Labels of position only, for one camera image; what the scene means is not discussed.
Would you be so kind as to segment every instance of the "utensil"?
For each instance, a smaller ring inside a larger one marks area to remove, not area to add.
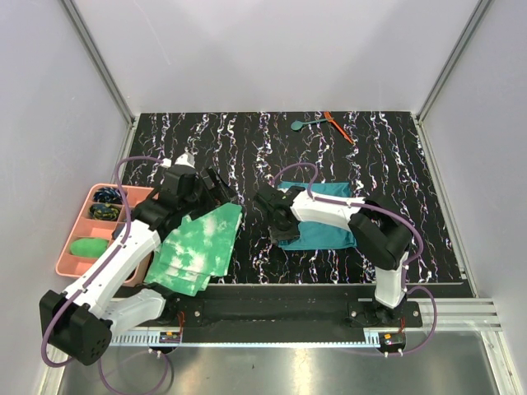
[[[316,119],[315,121],[309,121],[309,122],[302,122],[302,121],[295,121],[291,124],[291,129],[295,132],[298,132],[300,129],[302,129],[305,125],[311,125],[312,123],[319,123],[319,122],[325,122],[325,121],[331,121],[333,118],[328,119],[327,117],[325,119]]]
[[[347,135],[347,133],[344,132],[344,130],[340,126],[338,126],[338,123],[336,123],[335,120],[331,117],[331,113],[329,111],[324,111],[324,116],[328,119],[329,122],[331,122],[333,126],[336,127],[336,129],[340,132],[340,134],[344,136],[346,140],[348,140],[351,144],[355,144],[355,142]]]

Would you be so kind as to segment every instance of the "floor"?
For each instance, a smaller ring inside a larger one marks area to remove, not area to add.
[[[267,226],[254,206],[255,190],[286,165],[316,163],[319,182],[349,182],[354,196],[376,188],[392,196],[425,240],[425,252],[408,272],[410,282],[461,280],[445,220],[410,113],[334,112],[352,137],[347,142],[328,123],[293,132],[292,121],[322,113],[142,114],[130,155],[175,158],[195,155],[196,166],[215,166],[238,193],[245,219],[225,283],[371,282],[371,263],[355,249],[285,252],[269,243]],[[282,180],[308,181],[298,170]],[[163,180],[151,163],[132,163],[126,184],[150,186]]]
[[[421,342],[423,336],[409,333],[409,342]],[[368,357],[324,349],[181,348],[170,355],[170,376],[158,393],[497,393],[482,340],[474,332],[439,332],[424,350],[404,358],[386,360],[372,352],[374,356]],[[110,348],[102,360],[110,384],[124,393],[148,391],[164,369],[161,360],[135,347]],[[108,393],[96,365],[86,367],[75,361],[66,368],[58,394],[73,393]]]

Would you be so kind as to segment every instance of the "white wall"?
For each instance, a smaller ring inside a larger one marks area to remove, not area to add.
[[[76,0],[133,112],[418,111],[477,0]]]
[[[527,3],[494,2],[425,120],[478,291],[527,388]]]
[[[0,2],[2,393],[35,393],[40,297],[89,187],[126,127],[58,1]]]

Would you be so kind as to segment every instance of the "marble pattern surface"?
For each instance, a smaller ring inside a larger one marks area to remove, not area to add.
[[[318,182],[351,184],[354,196],[376,188],[391,196],[399,213],[416,226],[425,250],[408,271],[410,282],[457,282],[459,269],[422,146],[410,113],[334,112],[355,142],[328,123],[293,132],[294,120],[323,118],[314,113],[142,114],[131,156],[175,158],[195,155],[197,168],[216,167],[236,191],[245,217],[225,283],[360,283],[375,271],[355,249],[283,251],[269,242],[254,192],[283,167],[306,161],[319,167]],[[151,186],[163,180],[152,162],[128,164],[126,184]],[[292,170],[288,181],[309,181],[309,170]]]

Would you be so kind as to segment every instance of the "towel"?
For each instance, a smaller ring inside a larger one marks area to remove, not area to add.
[[[289,189],[293,186],[307,188],[306,183],[282,182],[278,189]],[[348,183],[328,183],[313,184],[313,192],[324,195],[336,196],[341,198],[350,198],[352,191]],[[290,251],[301,251],[311,249],[346,249],[356,247],[357,242],[353,234],[336,226],[320,224],[318,222],[301,222],[298,225],[300,238],[298,240],[279,242],[282,249]]]
[[[195,296],[211,276],[225,276],[231,261],[241,206],[226,203],[191,221],[186,216],[154,255],[145,282]]]

